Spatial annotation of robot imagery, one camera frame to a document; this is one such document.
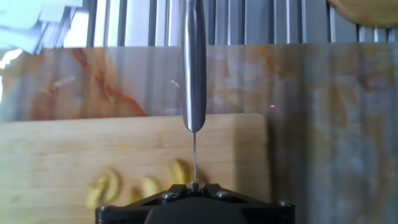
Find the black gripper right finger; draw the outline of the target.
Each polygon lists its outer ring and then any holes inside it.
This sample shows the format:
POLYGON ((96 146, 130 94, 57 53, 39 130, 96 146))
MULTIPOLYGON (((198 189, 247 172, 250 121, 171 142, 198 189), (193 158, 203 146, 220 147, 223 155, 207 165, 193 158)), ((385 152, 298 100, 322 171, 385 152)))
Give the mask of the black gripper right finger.
POLYGON ((199 183, 197 192, 200 194, 216 194, 222 190, 223 188, 219 184, 199 183))

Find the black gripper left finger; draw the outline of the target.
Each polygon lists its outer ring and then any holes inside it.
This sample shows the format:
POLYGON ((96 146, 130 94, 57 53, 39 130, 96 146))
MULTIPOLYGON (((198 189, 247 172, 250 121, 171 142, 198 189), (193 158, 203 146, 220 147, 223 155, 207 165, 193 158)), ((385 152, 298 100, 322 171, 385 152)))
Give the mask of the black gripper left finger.
POLYGON ((189 194, 192 191, 192 184, 173 184, 169 191, 174 194, 189 194))

